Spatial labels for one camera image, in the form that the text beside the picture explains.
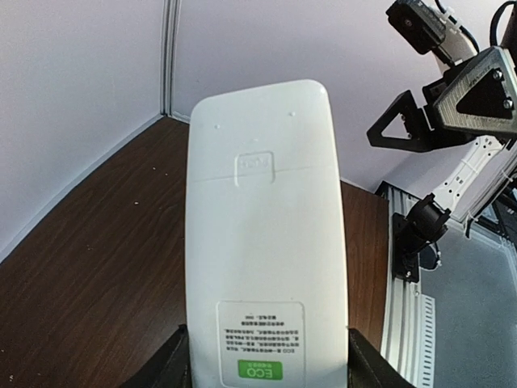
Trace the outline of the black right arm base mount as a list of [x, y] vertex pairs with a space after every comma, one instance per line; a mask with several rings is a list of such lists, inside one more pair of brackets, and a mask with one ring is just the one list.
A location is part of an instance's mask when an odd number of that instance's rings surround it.
[[419, 282], [418, 254], [446, 233], [450, 214], [451, 210], [439, 206], [431, 193], [417, 201], [407, 215], [392, 215], [394, 278]]

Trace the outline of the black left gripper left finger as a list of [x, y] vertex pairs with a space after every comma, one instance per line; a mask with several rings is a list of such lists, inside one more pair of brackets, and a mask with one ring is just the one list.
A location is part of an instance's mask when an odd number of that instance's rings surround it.
[[190, 353], [187, 325], [174, 334], [128, 379], [128, 387], [189, 387]]

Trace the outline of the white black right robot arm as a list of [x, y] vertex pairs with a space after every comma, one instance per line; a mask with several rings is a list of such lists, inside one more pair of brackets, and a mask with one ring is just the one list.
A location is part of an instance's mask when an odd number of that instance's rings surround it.
[[426, 105], [402, 92], [367, 131], [371, 146], [425, 153], [469, 144], [452, 173], [401, 222], [399, 236], [430, 243], [489, 162], [516, 138], [516, 72], [511, 52], [480, 53], [466, 38], [447, 38], [434, 54], [442, 77], [424, 86]]

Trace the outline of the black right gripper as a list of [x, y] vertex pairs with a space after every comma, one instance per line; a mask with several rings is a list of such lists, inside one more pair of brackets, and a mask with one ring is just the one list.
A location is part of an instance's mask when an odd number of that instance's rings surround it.
[[[457, 76], [422, 87], [423, 109], [440, 126], [477, 135], [516, 134], [515, 63], [505, 48], [492, 46], [466, 62]], [[372, 147], [426, 153], [434, 149], [427, 116], [411, 91], [404, 91], [367, 131]]]

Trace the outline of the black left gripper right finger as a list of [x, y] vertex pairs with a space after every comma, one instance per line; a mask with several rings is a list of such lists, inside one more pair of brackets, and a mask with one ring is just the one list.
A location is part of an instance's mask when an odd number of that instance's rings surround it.
[[359, 330], [350, 329], [348, 338], [348, 387], [413, 388]]

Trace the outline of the large white remote control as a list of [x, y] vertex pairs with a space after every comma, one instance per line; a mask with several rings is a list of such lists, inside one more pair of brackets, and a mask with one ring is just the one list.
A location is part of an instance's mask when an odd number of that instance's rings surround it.
[[347, 385], [343, 203], [321, 83], [194, 107], [185, 269], [193, 386]]

